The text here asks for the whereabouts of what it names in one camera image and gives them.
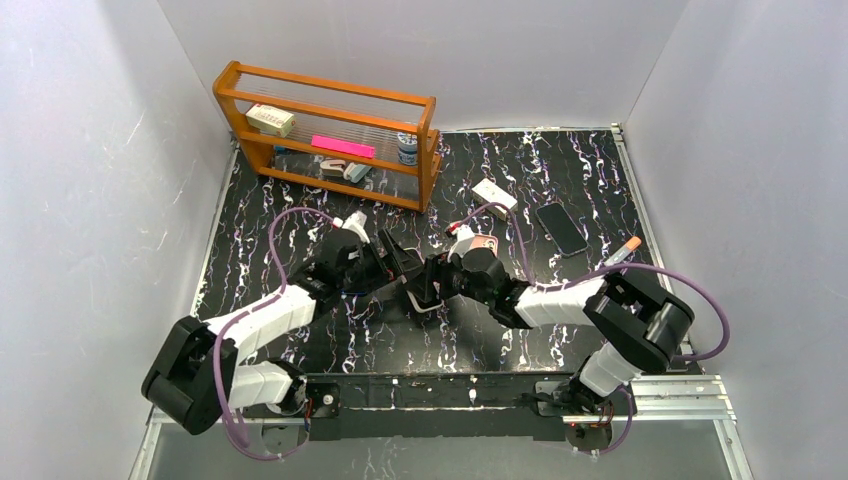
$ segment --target black marble table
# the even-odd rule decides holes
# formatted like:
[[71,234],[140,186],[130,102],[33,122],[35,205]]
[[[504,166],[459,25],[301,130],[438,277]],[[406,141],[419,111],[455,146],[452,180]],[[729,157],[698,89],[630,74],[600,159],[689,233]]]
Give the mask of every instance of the black marble table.
[[[529,260],[543,282],[575,278],[597,268],[631,236],[644,238],[609,131],[445,134],[441,148],[442,171],[424,214],[260,179],[239,156],[198,297],[198,316],[227,313],[279,287],[267,229],[277,213],[292,206],[314,207],[341,218],[362,210],[369,234],[389,228],[402,246],[418,248],[426,256],[449,248],[445,228],[476,208],[471,187],[489,178],[518,199],[517,217]],[[383,171],[372,171],[363,182],[387,193],[408,187]],[[589,244],[584,253],[561,258],[545,238],[535,210],[551,202],[561,202],[583,231]],[[511,243],[512,226],[490,214],[480,215],[471,226],[497,236],[507,271],[522,275]],[[289,269],[315,251],[314,242],[325,228],[308,215],[281,222],[276,244]],[[634,260],[650,262],[647,247],[640,248]],[[275,340],[253,360],[283,357],[309,373],[575,371],[602,342],[589,326],[508,330],[485,307],[464,298],[451,299],[430,314],[410,311],[408,300],[392,285],[369,297],[349,297],[308,327]]]

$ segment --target black and white robotic arm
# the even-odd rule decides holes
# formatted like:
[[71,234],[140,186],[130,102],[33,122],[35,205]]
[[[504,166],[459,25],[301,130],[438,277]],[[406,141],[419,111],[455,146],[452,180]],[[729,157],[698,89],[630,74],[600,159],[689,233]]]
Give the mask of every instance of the black and white robotic arm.
[[400,280],[415,310],[438,308],[462,295],[485,304],[508,328],[567,323],[598,327],[606,343],[593,353],[556,401],[574,413],[596,412],[613,391],[643,372],[663,373],[694,314],[654,279],[636,271],[611,273],[567,290],[545,289],[508,275],[495,253],[472,248],[475,233],[452,227],[449,251],[422,259],[381,230],[378,251],[357,212],[323,236],[318,253],[291,275],[284,292],[272,293],[227,315],[201,322],[185,317],[173,327],[145,378],[142,394],[189,433],[207,430],[222,411],[213,381],[212,347],[225,334],[221,371],[231,408],[259,404],[296,411],[305,401],[306,376],[285,361],[241,365],[257,349],[309,325],[345,292],[370,293]]

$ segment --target phone screen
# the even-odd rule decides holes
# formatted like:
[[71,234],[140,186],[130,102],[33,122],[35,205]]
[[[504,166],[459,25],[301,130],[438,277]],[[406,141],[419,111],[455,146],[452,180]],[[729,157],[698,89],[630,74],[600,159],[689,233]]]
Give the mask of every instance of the phone screen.
[[589,246],[561,204],[552,203],[539,207],[536,217],[563,256],[570,257]]

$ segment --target white marker with orange cap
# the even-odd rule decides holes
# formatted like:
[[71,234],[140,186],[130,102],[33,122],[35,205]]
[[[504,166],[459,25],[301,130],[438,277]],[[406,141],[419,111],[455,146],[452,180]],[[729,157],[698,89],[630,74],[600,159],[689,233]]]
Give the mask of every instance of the white marker with orange cap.
[[639,248],[639,245],[642,244],[642,239],[639,237],[633,237],[624,244],[623,247],[619,248],[618,251],[612,254],[610,258],[608,258],[604,262],[605,267],[609,267],[610,265],[615,265],[616,263],[621,263],[622,260],[629,257],[633,250]]

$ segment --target pink box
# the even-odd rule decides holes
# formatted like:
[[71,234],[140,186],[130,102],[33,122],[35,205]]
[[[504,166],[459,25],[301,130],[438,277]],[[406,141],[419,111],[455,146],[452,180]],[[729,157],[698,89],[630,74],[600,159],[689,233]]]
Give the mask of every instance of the pink box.
[[365,158],[374,158],[374,155],[377,153],[377,150],[374,147],[369,147],[368,145],[345,142],[344,140],[322,137],[321,135],[312,136],[312,146],[326,148],[327,150],[335,150],[342,153],[349,153],[351,155],[357,155]]

